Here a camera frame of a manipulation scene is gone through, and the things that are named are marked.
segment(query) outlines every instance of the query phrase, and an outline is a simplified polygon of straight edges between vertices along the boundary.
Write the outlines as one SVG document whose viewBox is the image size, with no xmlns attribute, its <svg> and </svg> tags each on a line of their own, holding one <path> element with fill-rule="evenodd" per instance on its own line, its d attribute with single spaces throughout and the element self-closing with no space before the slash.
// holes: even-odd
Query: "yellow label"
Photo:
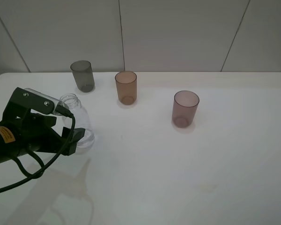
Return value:
<svg viewBox="0 0 281 225">
<path fill-rule="evenodd" d="M 15 141 L 15 136 L 13 135 L 13 133 L 6 127 L 0 127 L 0 134 L 4 140 L 4 142 L 10 143 L 10 142 L 14 142 Z"/>
</svg>

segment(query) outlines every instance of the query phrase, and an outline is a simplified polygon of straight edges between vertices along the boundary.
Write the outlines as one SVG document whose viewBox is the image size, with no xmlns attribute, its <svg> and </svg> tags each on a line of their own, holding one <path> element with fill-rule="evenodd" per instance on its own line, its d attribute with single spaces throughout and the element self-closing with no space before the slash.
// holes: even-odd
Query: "translucent cup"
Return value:
<svg viewBox="0 0 281 225">
<path fill-rule="evenodd" d="M 115 79 L 120 102 L 124 105 L 133 104 L 136 100 L 136 74 L 131 71 L 123 71 L 119 72 Z"/>
<path fill-rule="evenodd" d="M 76 61 L 72 63 L 71 70 L 79 90 L 82 92 L 90 92 L 94 89 L 95 81 L 92 66 L 89 61 Z"/>
<path fill-rule="evenodd" d="M 172 121 L 178 128 L 186 128 L 192 124 L 199 101 L 199 97 L 188 90 L 175 94 Z"/>
</svg>

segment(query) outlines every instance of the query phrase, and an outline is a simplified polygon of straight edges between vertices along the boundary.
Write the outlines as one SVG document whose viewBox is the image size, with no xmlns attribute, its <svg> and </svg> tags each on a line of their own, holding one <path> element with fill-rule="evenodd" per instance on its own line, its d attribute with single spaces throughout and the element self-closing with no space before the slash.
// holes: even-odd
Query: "table surface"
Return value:
<svg viewBox="0 0 281 225">
<path fill-rule="evenodd" d="M 281 73 L 137 73 L 131 106 L 118 101 L 115 74 L 94 73 L 91 93 L 71 73 L 0 75 L 0 120 L 16 87 L 75 93 L 96 134 L 92 149 L 0 194 L 0 225 L 281 225 Z M 180 90 L 200 97 L 186 129 L 171 123 Z M 0 164 L 0 187 L 23 178 Z"/>
</svg>

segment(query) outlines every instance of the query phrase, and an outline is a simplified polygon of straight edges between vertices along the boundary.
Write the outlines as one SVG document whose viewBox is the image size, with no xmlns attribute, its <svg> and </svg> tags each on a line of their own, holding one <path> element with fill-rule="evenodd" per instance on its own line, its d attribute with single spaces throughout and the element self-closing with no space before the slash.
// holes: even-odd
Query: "black cable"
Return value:
<svg viewBox="0 0 281 225">
<path fill-rule="evenodd" d="M 2 192 L 5 192 L 5 191 L 8 191 L 8 190 L 11 190 L 13 188 L 16 188 L 22 184 L 25 184 L 27 183 L 28 181 L 32 180 L 34 177 L 38 176 L 39 174 L 43 173 L 49 166 L 52 165 L 52 163 L 54 163 L 54 161 L 61 155 L 61 153 L 65 150 L 65 148 L 67 147 L 67 145 L 69 144 L 70 142 L 70 138 L 73 136 L 73 133 L 74 133 L 74 128 L 75 128 L 75 123 L 76 123 L 76 120 L 75 120 L 75 117 L 74 115 L 71 113 L 69 114 L 68 113 L 69 110 L 67 110 L 67 117 L 70 117 L 72 119 L 72 125 L 71 125 L 71 129 L 70 129 L 70 133 L 66 139 L 66 141 L 64 142 L 64 144 L 62 145 L 62 147 L 60 148 L 60 150 L 55 154 L 55 156 L 53 156 L 53 158 L 46 164 L 44 165 L 44 167 L 42 167 L 41 169 L 39 169 L 38 171 L 36 171 L 34 174 L 32 174 L 31 176 L 19 181 L 19 182 L 16 182 L 14 184 L 11 184 L 11 185 L 8 185 L 6 187 L 2 187 L 0 188 L 0 193 Z"/>
</svg>

